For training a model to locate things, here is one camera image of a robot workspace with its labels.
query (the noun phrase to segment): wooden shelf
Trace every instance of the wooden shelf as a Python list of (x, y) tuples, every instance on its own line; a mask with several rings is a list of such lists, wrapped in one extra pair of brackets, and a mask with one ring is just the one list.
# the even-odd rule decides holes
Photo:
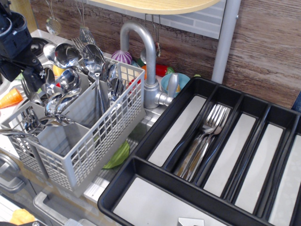
[(172, 15), (199, 11), (220, 0), (90, 0), (137, 13)]

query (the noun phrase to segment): drawer handle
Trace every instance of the drawer handle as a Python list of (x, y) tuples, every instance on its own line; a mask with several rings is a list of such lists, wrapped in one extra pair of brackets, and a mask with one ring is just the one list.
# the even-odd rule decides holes
[[(0, 167), (0, 175), (4, 174), (8, 169), (13, 173), (20, 171), (19, 166), (7, 155), (0, 153), (0, 162), (3, 164)], [(25, 186), (25, 183), (20, 178), (13, 178), (11, 181), (7, 181), (0, 177), (0, 188), (6, 190), (9, 193), (17, 193), (21, 191)]]
[[(55, 211), (54, 209), (50, 208), (44, 203), (44, 200), (47, 198), (47, 195), (43, 192), (40, 192), (34, 199), (33, 199), (33, 205), (35, 208), (37, 208), (39, 211), (41, 211), (43, 214), (45, 214), (50, 220), (56, 222), (57, 224), (64, 226), (69, 219), (64, 217), (59, 212)], [(96, 226), (90, 221), (86, 219), (82, 219), (79, 221), (79, 223), (83, 226)]]

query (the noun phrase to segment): gray faucet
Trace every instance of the gray faucet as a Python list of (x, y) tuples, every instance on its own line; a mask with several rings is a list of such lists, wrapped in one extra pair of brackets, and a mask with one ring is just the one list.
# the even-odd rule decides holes
[(151, 33), (136, 21), (127, 21), (120, 30), (120, 49), (128, 51), (129, 32), (136, 32), (142, 39), (146, 49), (146, 71), (147, 78), (144, 84), (144, 107), (156, 108), (159, 105), (169, 105), (173, 100), (179, 77), (177, 74), (171, 76), (168, 83), (168, 95), (160, 91), (160, 85), (156, 79), (156, 47)]

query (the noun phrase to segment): gray plastic basket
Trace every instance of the gray plastic basket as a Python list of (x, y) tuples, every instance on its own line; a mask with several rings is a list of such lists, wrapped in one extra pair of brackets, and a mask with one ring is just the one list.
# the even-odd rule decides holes
[(54, 184), (77, 197), (83, 194), (99, 170), (145, 115), (145, 71), (120, 62), (117, 62), (116, 70), (117, 75), (125, 81), (127, 89), (102, 117), (99, 117), (93, 83), (63, 112), (77, 123), (46, 128), (38, 135), (42, 145), (28, 141), (37, 148)]
[[(38, 118), (45, 116), (43, 107), (28, 101), (25, 104), (23, 104), (11, 116), (9, 116), (5, 121), (3, 121), (1, 127), (3, 129), (18, 129), (26, 133), (24, 125), (22, 123), (21, 112), (30, 106), (32, 106)], [(9, 140), (15, 148), (16, 152), (18, 153), (19, 158), (23, 162), (24, 167), (36, 173), (38, 176), (47, 179), (48, 174), (37, 152), (37, 149), (31, 144), (29, 144), (27, 142), (27, 139), (9, 137)]]

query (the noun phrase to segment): orange carrot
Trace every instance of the orange carrot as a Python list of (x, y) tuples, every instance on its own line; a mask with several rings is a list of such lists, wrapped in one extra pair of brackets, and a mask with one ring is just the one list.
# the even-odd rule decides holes
[(14, 88), (0, 100), (0, 108), (9, 107), (23, 100), (20, 92)]

